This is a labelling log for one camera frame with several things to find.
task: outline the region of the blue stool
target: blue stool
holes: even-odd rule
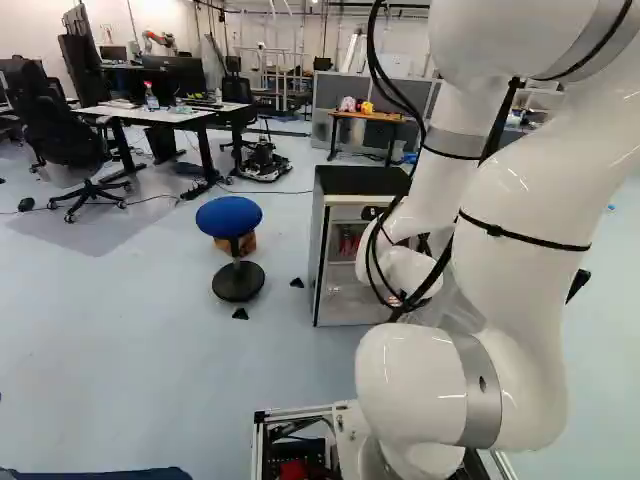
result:
[[[244,197],[220,197],[205,203],[196,213],[198,228],[207,235],[228,240],[233,263],[222,267],[213,277],[211,288],[222,300],[246,302],[264,285],[264,270],[240,260],[239,239],[251,233],[262,220],[262,210]]]

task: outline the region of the computer mouse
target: computer mouse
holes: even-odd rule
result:
[[[18,204],[18,211],[29,212],[33,210],[33,206],[35,204],[36,204],[36,201],[33,198],[31,197],[23,198],[22,200],[20,200],[20,203]]]

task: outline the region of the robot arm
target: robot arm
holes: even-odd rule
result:
[[[463,212],[452,278],[485,324],[474,335],[388,324],[362,340],[360,406],[387,462],[404,478],[445,478],[462,456],[454,446],[535,450],[564,429],[564,301],[608,199],[640,162],[638,3],[432,3],[433,55],[448,82],[432,123],[440,138],[440,130],[486,136],[500,98],[487,92],[495,86],[504,94],[512,76],[575,84],[556,118],[478,170],[466,171],[474,161],[451,158],[453,142],[425,153],[408,199],[384,225],[395,242],[437,231]],[[478,96],[484,98],[466,101]],[[474,116],[479,102],[493,106],[484,120]],[[469,115],[476,130],[458,127]],[[441,196],[450,185],[453,192]],[[407,261],[418,254],[377,241],[392,284],[428,275],[432,263]],[[408,273],[395,267],[395,257],[403,257]],[[365,278],[364,251],[357,262]]]
[[[177,55],[178,53],[178,45],[176,44],[176,39],[172,33],[162,32],[162,36],[160,36],[156,35],[151,30],[144,30],[142,32],[142,40],[144,41],[144,52],[147,55],[151,53],[151,49],[153,48],[151,40],[156,42],[158,45],[171,49],[174,55]]]

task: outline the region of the blue cushion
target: blue cushion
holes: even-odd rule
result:
[[[205,203],[196,213],[198,228],[217,238],[238,238],[251,232],[262,220],[262,210],[244,197],[226,196]]]

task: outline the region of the bottle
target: bottle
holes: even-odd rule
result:
[[[144,82],[144,86],[147,87],[147,91],[144,93],[147,108],[149,110],[159,110],[160,102],[158,102],[158,98],[153,94],[153,90],[151,90],[151,82]]]

